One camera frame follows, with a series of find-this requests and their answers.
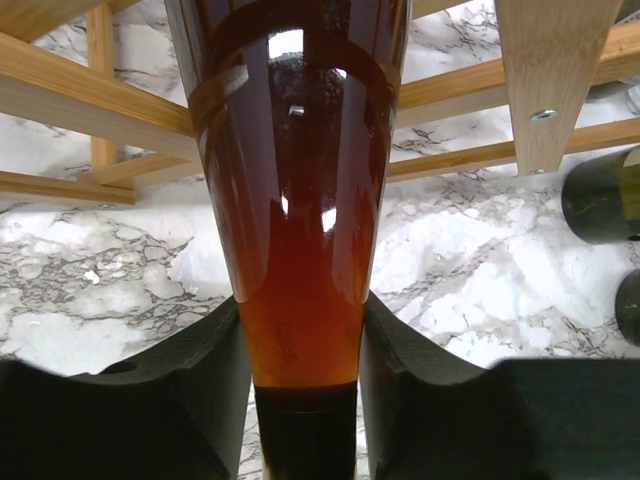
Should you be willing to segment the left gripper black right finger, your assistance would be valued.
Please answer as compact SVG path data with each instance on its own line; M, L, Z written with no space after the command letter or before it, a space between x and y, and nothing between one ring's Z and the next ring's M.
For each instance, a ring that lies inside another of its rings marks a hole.
M635 479L639 364L516 359L483 369L377 297L360 360L375 479Z

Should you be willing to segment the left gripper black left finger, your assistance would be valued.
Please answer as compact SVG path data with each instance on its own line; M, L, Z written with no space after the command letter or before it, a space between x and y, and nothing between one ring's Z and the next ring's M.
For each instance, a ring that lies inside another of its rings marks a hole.
M233 479L250 369L238 309L97 374L1 364L5 479Z

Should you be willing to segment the green bottle silver foil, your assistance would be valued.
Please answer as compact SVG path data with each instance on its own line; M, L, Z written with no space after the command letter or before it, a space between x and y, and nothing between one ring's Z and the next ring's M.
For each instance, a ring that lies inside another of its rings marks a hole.
M620 284L615 297L616 323L630 343L640 345L640 272L630 272Z

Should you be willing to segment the dark bottle black neck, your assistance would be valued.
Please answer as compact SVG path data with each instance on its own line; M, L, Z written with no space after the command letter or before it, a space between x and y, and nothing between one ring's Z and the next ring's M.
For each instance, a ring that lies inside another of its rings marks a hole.
M639 148L589 160L567 175L561 205L571 231L591 244L639 239Z

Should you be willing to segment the red bottle gold foil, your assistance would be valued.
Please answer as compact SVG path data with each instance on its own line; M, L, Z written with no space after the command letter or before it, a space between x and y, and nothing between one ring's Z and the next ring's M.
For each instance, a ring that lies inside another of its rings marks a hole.
M263 472L351 479L407 1L169 1Z

